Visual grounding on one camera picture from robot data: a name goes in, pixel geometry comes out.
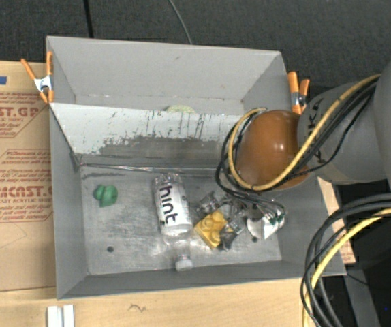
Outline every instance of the cardboard sheet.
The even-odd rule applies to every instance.
[[[32,64],[37,76],[44,65]],[[55,283],[48,106],[20,62],[0,62],[0,291]]]

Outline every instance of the white plastic piece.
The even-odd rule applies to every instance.
[[[278,229],[280,229],[285,223],[285,218],[282,218],[281,222],[276,222],[274,225],[271,224],[270,219],[267,215],[264,215],[261,219],[253,221],[251,219],[247,220],[247,229],[250,231],[251,235],[256,238],[263,238],[266,240],[271,235],[273,235]]]
[[[74,327],[74,306],[48,307],[47,327]]]

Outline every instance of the green rubber object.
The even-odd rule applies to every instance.
[[[99,185],[93,192],[96,200],[100,201],[100,207],[111,206],[116,202],[119,193],[114,185]]]

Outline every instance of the plastic water bottle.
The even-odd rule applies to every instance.
[[[193,224],[182,179],[178,174],[162,174],[154,180],[154,188],[162,238],[173,252],[176,270],[190,270]]]

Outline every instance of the bottle cap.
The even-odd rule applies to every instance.
[[[193,268],[193,261],[189,258],[183,258],[178,260],[175,265],[177,271],[191,270]]]

